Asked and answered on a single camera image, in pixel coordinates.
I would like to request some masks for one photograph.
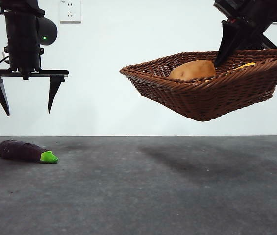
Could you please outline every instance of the basket rim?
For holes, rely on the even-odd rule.
[[[261,72],[264,70],[272,69],[272,67],[277,65],[277,57],[276,58],[268,58],[268,59],[256,62],[255,65],[250,65],[250,66],[246,66],[246,67],[239,68],[239,69],[231,69],[231,70],[223,72],[219,75],[215,75],[215,76],[211,76],[211,77],[195,78],[195,79],[191,79],[191,80],[187,80],[187,81],[180,80],[180,79],[172,79],[172,78],[168,78],[168,77],[164,77],[164,76],[153,75],[150,73],[139,72],[139,71],[136,71],[135,69],[132,69],[132,67],[153,64],[153,63],[157,63],[159,61],[165,61],[172,57],[178,57],[178,56],[189,55],[189,54],[194,55],[194,56],[196,56],[197,54],[217,55],[217,53],[218,53],[217,51],[203,51],[203,52],[195,51],[195,52],[176,53],[176,54],[162,57],[159,59],[123,67],[122,69],[120,69],[120,73],[123,75],[131,75],[135,78],[143,79],[147,82],[156,82],[156,81],[161,82],[161,85],[165,85],[165,84],[170,85],[170,86],[172,86],[173,84],[175,84],[177,86],[192,85],[192,87],[194,88],[194,86],[199,86],[199,87],[206,86],[206,85],[210,86],[216,82],[219,83],[219,82],[224,82],[225,80],[229,81],[229,80],[233,80],[233,79],[238,79],[239,77],[244,76],[246,73],[252,74],[252,73]],[[245,55],[270,55],[270,54],[277,55],[277,49],[238,50],[233,54],[233,56],[244,55],[244,54]]]

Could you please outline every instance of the wicker basket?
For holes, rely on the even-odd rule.
[[[217,52],[186,52],[130,65],[120,70],[142,96],[179,114],[209,121],[233,110],[270,99],[277,84],[277,49],[237,51],[214,77],[169,79],[177,66],[194,60],[214,61]],[[253,66],[236,69],[249,62]]]

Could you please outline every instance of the yellow object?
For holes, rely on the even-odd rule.
[[[195,60],[173,69],[169,78],[187,81],[194,78],[212,77],[214,75],[216,75],[216,69],[210,60]]]
[[[243,68],[243,67],[245,67],[245,66],[255,65],[255,64],[256,64],[255,62],[250,62],[250,63],[244,64],[244,65],[242,65],[242,66],[240,66],[240,67],[235,68],[235,70],[236,70],[236,69],[241,69],[241,68]]]

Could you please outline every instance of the dark gray floor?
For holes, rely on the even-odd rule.
[[[0,159],[0,235],[277,235],[277,136],[14,139],[59,163]]]

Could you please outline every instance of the wall outlet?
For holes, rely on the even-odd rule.
[[[81,0],[60,0],[60,22],[81,22]]]

